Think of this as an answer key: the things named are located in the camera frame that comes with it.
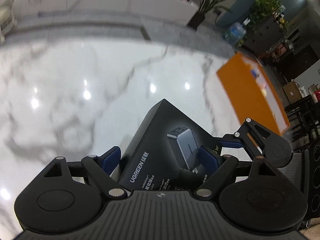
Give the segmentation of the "black charger box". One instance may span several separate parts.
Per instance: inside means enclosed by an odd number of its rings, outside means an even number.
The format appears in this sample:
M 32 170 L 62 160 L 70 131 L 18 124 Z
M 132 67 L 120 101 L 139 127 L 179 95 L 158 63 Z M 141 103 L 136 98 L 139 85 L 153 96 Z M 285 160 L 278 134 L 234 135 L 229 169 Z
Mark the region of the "black charger box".
M 118 184 L 128 191 L 194 191 L 216 167 L 199 153 L 221 150 L 221 143 L 163 99 L 148 111 L 124 152 Z

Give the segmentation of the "black dining chairs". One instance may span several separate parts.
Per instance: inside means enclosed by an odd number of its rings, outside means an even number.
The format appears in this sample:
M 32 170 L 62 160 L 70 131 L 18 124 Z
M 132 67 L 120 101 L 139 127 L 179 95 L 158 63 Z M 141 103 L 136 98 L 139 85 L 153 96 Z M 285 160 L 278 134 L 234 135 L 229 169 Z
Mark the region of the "black dining chairs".
M 319 139 L 319 102 L 308 95 L 285 107 L 290 122 L 289 141 L 293 150 L 304 150 Z

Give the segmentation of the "orange storage box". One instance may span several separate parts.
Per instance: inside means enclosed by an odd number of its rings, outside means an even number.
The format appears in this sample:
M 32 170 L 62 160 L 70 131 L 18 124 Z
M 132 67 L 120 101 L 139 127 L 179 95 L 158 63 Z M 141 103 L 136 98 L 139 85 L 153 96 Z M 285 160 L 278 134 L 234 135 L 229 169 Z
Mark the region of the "orange storage box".
M 216 73 L 240 123 L 251 118 L 278 135 L 289 129 L 283 104 L 256 59 L 236 53 Z

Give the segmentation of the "green trailing plant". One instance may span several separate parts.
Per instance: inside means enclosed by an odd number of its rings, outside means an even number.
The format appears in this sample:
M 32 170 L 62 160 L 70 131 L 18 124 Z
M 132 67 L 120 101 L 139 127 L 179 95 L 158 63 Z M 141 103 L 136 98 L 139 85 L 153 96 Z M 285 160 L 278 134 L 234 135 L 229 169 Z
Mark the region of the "green trailing plant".
M 280 15 L 285 9 L 280 0 L 254 0 L 247 16 L 250 20 L 247 27 L 253 31 L 266 19 L 274 15 Z

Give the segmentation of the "cardboard box on floor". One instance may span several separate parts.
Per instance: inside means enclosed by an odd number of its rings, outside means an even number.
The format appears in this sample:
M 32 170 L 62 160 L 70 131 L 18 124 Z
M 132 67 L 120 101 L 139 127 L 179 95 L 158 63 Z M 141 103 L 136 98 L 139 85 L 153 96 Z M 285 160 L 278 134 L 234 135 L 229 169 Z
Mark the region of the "cardboard box on floor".
M 283 91 L 290 104 L 295 103 L 305 97 L 305 95 L 300 91 L 296 81 L 291 81 L 284 85 Z

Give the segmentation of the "potted long leaf plant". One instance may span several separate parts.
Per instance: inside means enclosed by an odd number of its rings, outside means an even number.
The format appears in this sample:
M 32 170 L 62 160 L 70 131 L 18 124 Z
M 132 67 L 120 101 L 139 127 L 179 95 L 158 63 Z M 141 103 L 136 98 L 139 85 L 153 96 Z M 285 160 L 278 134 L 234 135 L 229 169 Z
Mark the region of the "potted long leaf plant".
M 197 30 L 199 25 L 205 20 L 205 15 L 210 11 L 224 10 L 230 12 L 231 10 L 223 5 L 225 1 L 228 0 L 199 0 L 199 7 L 187 23 L 187 27 Z

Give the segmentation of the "blue water jug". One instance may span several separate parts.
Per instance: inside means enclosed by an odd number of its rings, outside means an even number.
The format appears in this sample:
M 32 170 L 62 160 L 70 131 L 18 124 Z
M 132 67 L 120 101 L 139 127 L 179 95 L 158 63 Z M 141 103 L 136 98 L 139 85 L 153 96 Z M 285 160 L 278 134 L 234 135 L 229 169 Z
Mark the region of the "blue water jug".
M 246 25 L 243 23 L 233 23 L 224 33 L 223 38 L 231 46 L 240 48 L 244 43 L 246 36 Z

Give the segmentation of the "dark grey cabinet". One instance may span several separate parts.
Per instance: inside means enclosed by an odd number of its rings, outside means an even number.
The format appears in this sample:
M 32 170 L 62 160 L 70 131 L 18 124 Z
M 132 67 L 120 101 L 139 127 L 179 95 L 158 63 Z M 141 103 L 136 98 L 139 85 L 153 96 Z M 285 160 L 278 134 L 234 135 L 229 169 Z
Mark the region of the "dark grey cabinet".
M 259 23 L 254 30 L 248 31 L 243 48 L 255 56 L 269 51 L 286 33 L 283 23 L 270 16 Z

